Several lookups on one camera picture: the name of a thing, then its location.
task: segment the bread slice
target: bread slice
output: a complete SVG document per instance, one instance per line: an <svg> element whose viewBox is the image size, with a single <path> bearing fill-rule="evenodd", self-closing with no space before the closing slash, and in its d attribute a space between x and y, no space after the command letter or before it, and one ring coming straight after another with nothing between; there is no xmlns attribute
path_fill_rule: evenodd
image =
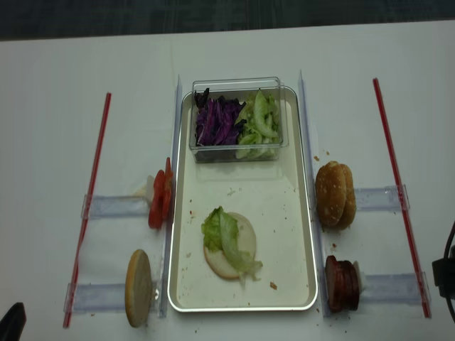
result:
<svg viewBox="0 0 455 341"><path fill-rule="evenodd" d="M336 226L346 204L346 180L338 162L330 161L319 169L316 176L316 201L321 224Z"/></svg>
<svg viewBox="0 0 455 341"><path fill-rule="evenodd" d="M237 245L240 251L248 251L252 258L256 255L256 234L250 221L238 213L229 212L231 217L237 220L239 235ZM229 264L224 252L219 250L212 252L207 247L204 248L204 257L210 268L219 277L224 279L239 278L238 272Z"/></svg>
<svg viewBox="0 0 455 341"><path fill-rule="evenodd" d="M151 302L151 270L149 257L144 250L136 250L128 264L125 283L125 310L132 327L147 321Z"/></svg>
<svg viewBox="0 0 455 341"><path fill-rule="evenodd" d="M354 221L357 205L355 204L353 174L347 165L340 164L340 166L343 169L346 181L346 204L344 205L343 215L336 226L345 229Z"/></svg>

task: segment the metal tray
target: metal tray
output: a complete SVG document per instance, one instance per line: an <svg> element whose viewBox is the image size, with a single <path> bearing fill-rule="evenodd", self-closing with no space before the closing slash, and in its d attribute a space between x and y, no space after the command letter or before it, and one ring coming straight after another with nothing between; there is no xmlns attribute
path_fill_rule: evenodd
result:
<svg viewBox="0 0 455 341"><path fill-rule="evenodd" d="M314 244L296 93L285 87L289 145L277 161L195 163L191 93L182 101L168 298L180 312L306 310L317 297ZM216 207L246 216L257 236L260 281L218 277L203 256L200 225ZM271 288L273 282L277 289Z"/></svg>

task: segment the dark floor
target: dark floor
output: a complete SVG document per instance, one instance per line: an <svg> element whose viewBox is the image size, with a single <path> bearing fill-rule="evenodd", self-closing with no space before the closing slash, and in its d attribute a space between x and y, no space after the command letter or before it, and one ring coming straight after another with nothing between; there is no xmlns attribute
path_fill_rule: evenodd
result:
<svg viewBox="0 0 455 341"><path fill-rule="evenodd" d="M455 18L455 0L0 0L0 39Z"/></svg>

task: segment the clear plastic container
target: clear plastic container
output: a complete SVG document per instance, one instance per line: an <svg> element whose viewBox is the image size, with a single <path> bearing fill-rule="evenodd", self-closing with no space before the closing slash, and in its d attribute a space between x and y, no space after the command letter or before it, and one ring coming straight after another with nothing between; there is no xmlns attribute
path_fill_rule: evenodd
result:
<svg viewBox="0 0 455 341"><path fill-rule="evenodd" d="M256 95L259 89L266 98L272 95L278 113L278 137L272 143L266 144L198 145L196 141L196 119L199 111L194 97L195 94L203 94L207 88L210 90L209 99L218 99L220 96L224 96L226 100L237 98L240 104L245 102L251 93ZM277 160L280 149L287 145L286 99L284 87L277 77L197 81L193 83L191 96L193 105L189 146L196 162Z"/></svg>

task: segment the red straw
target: red straw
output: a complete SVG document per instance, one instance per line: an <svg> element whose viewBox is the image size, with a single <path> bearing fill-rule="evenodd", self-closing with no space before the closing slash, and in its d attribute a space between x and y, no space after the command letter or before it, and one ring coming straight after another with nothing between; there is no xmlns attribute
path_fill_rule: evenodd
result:
<svg viewBox="0 0 455 341"><path fill-rule="evenodd" d="M87 205L85 206L85 212L84 212L83 217L88 217L88 210L90 208L90 202L92 200L93 191L95 189L95 181L97 179L98 164L100 163L102 140L105 137L107 115L109 114L110 104L111 104L111 93L108 92L106 94L105 109L102 113L100 133L98 135L97 150L95 151L95 159L93 160L93 166L92 166L92 176L90 177L90 184L88 186L88 192L87 192ZM84 240L85 230L87 229L87 223L88 223L88 218L83 218L82 224L80 226L79 242L77 243L76 258L74 260L73 277L71 278L71 284L73 286L77 283L77 275L79 274L79 265L78 265L79 250L80 250L80 246L82 245L82 241ZM70 327L71 309L73 309L73 295L71 295L68 311L65 313L65 319L63 320L64 328Z"/></svg>
<svg viewBox="0 0 455 341"><path fill-rule="evenodd" d="M415 246L414 235L412 233L412 225L409 211L406 210L406 204L404 194L402 192L402 182L400 177L400 171L398 170L398 162L395 156L395 150L392 143L392 135L390 134L389 122L387 121L387 115L385 113L384 102L382 100L381 89L379 88L379 81L377 78L373 79L373 86L375 87L376 99L378 100L379 113L381 115L382 126L384 127L385 140L387 142L387 148L389 149L390 162L392 164L393 176L395 177L395 184L398 187L398 194L400 196L400 203L402 208L403 220L405 221L407 241L409 242L409 248L411 250L412 263L414 264L414 272L417 277L417 283L419 284L420 296L422 297L422 307L424 309L424 316L431 318L432 312L429 308L429 301L427 292L425 291L424 282L422 278L422 268L420 266L419 256L417 255L417 248Z"/></svg>

